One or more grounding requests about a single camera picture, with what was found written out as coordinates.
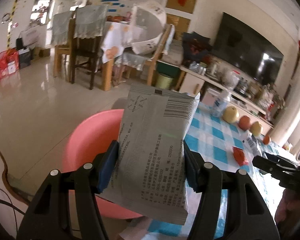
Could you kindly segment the person's right hand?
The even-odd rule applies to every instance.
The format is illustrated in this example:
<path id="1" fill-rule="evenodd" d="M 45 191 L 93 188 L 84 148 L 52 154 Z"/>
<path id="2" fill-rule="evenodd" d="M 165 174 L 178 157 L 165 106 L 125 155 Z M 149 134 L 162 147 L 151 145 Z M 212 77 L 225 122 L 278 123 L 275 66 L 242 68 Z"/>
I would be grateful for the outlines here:
<path id="1" fill-rule="evenodd" d="M 300 192 L 291 189 L 283 191 L 274 219 L 281 235 L 290 233 L 300 220 Z"/>

